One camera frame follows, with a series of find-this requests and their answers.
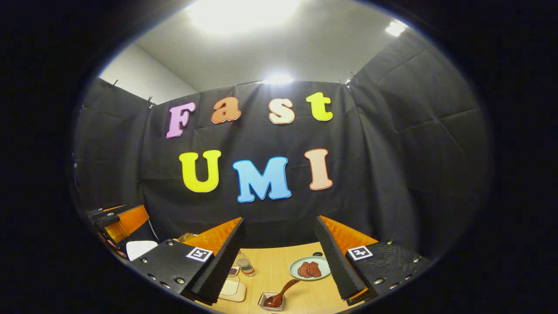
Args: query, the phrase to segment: peach letter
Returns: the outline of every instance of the peach letter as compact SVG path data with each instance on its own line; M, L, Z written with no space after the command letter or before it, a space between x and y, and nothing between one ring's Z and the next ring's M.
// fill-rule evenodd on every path
M333 181L328 178L328 169L325 166L325 156L328 154L327 149L312 149L304 153L304 157L310 161L310 169L312 170L311 190L323 190L331 187Z
M270 101L270 120L274 124L288 124L295 120L295 112L291 110L292 102L287 98L275 98Z
M213 109L215 109L215 112L211 115L211 121L215 124L236 120L242 113L238 110L238 99L236 97L226 97L219 100L215 103Z

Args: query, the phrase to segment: ceiling light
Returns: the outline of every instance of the ceiling light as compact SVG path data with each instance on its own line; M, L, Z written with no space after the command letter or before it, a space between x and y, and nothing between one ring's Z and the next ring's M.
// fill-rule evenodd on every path
M389 23L388 28L386 28L386 32L397 37L399 35L401 35L401 33L403 33L403 31L405 30L405 28L407 27L407 25L405 25L404 23L400 22L400 21L395 21L395 22L391 22Z
M294 78L290 77L272 77L270 79L263 80L263 84L287 84L291 83Z
M186 11L195 25L228 33L280 23L299 3L300 0L198 0Z

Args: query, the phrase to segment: wooden table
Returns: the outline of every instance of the wooden table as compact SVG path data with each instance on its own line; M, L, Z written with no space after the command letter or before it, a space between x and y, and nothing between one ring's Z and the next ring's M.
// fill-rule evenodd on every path
M289 280L294 279L288 270L292 262L299 258L312 256L314 252L324 252L319 242L284 248L241 249L241 251L250 259L256 270L254 277L246 277L241 272L238 274L240 282L246 285L246 298L243 302L219 299L210 308L231 314L274 313L259 307L258 301L262 292L280 292ZM278 313L330 314L349 308L339 296L331 274L319 280L301 280L287 290L285 298L286 305Z

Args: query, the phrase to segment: white wall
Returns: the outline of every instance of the white wall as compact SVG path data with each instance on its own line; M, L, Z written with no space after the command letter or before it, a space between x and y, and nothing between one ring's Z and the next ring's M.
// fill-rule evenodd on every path
M161 104L196 93L176 74L165 68L135 44L128 46L101 72L99 77L151 102Z

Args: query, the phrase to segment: brown spoon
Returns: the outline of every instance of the brown spoon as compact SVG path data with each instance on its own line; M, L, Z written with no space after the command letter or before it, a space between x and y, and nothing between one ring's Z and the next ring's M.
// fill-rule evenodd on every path
M266 307L279 307L281 306L281 304L283 303L283 294L285 293L285 291L287 291L287 289L289 289L290 287L294 286L295 283L299 282L300 280L298 279L293 279L289 282L287 282L285 284L285 286L283 287L283 290L281 290L281 292L275 296L270 296L269 298L266 299L266 301L263 303L263 306Z

